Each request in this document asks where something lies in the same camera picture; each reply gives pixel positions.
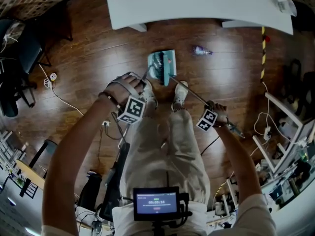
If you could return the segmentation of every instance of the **wrist strap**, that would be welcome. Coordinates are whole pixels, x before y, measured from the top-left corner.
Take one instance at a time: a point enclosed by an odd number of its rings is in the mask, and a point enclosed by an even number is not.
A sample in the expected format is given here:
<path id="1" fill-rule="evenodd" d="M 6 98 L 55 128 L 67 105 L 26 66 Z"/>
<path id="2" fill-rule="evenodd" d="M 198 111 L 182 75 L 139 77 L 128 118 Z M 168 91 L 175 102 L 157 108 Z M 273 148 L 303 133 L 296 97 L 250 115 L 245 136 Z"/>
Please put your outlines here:
<path id="1" fill-rule="evenodd" d="M 98 94 L 98 96 L 100 97 L 101 95 L 105 95 L 108 99 L 110 99 L 110 101 L 118 108 L 118 109 L 121 109 L 121 105 L 119 105 L 119 103 L 117 102 L 117 100 L 111 96 L 109 93 L 107 92 L 100 92 Z"/>

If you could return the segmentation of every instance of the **screen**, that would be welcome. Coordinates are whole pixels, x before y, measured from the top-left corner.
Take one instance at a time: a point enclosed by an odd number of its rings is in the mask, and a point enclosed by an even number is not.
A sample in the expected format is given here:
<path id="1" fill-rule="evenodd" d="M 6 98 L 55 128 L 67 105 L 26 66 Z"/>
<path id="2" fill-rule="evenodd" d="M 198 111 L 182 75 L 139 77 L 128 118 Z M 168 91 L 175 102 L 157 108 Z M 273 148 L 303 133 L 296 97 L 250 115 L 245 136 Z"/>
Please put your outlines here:
<path id="1" fill-rule="evenodd" d="M 137 194 L 137 213 L 177 212 L 176 193 Z"/>

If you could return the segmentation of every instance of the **desk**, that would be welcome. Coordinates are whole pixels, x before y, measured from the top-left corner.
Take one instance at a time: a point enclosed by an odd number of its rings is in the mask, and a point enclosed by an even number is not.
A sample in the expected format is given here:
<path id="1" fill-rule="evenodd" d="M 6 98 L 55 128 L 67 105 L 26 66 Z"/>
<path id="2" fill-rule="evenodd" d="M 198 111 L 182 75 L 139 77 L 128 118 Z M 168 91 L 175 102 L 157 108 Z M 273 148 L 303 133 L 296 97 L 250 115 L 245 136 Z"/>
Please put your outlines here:
<path id="1" fill-rule="evenodd" d="M 223 27 L 267 26 L 293 34 L 291 16 L 280 12 L 283 0 L 107 0 L 114 30 L 146 31 L 145 23 L 177 18 L 219 18 Z"/>

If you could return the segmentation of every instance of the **white wall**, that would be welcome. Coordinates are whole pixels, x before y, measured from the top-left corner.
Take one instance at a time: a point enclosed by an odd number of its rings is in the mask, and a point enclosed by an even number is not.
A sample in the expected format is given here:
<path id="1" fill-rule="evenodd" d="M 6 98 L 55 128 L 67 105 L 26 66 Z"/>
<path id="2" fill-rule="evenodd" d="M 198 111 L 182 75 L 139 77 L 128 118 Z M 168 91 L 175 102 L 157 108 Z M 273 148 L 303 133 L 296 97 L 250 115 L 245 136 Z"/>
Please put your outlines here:
<path id="1" fill-rule="evenodd" d="M 311 235 L 315 229 L 315 181 L 285 207 L 272 214 L 279 236 Z"/>
<path id="2" fill-rule="evenodd" d="M 7 173 L 0 169 L 0 182 L 4 182 Z M 41 207 L 43 200 L 43 191 L 38 189 L 34 199 L 24 195 L 20 197 L 21 189 L 16 186 L 11 180 L 8 180 L 5 189 L 1 195 L 10 197 L 16 203 L 16 210 L 26 219 L 31 225 L 31 229 L 37 233 L 41 232 Z"/>

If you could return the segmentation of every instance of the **person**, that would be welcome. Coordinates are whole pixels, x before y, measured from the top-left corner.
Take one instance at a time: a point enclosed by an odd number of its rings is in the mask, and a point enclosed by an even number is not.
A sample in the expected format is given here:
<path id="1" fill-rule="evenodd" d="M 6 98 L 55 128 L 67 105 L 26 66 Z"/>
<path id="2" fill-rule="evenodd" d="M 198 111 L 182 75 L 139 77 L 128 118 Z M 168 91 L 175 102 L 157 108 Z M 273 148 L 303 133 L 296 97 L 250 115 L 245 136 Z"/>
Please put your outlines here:
<path id="1" fill-rule="evenodd" d="M 178 186 L 181 193 L 189 193 L 189 211 L 192 216 L 177 229 L 165 228 L 165 235 L 207 235 L 206 211 L 210 181 L 194 136 L 191 116 L 185 109 L 187 90 L 180 85 L 175 89 L 172 113 L 168 119 L 170 132 L 166 154 L 161 153 L 163 140 L 159 137 L 158 124 L 154 120 L 158 102 L 151 84 L 148 82 L 143 89 L 140 81 L 133 76 L 125 74 L 122 79 L 138 93 L 143 91 L 146 110 L 133 135 L 126 159 L 120 183 L 121 196 L 132 199 L 132 190 L 136 187 Z M 120 104 L 129 97 L 129 92 L 120 84 L 110 84 L 105 91 Z M 58 145 L 45 181 L 42 235 L 78 235 L 73 195 L 75 180 L 94 136 L 115 108 L 111 100 L 100 95 Z M 216 104 L 214 111 L 218 113 L 217 122 L 226 122 L 226 107 Z M 239 209 L 233 228 L 215 231 L 211 235 L 276 235 L 275 223 L 261 194 L 250 155 L 226 126 L 216 128 L 216 131 L 226 147 L 235 172 L 239 186 Z M 113 220 L 116 236 L 152 235 L 151 222 L 134 221 L 133 204 L 114 208 Z"/>

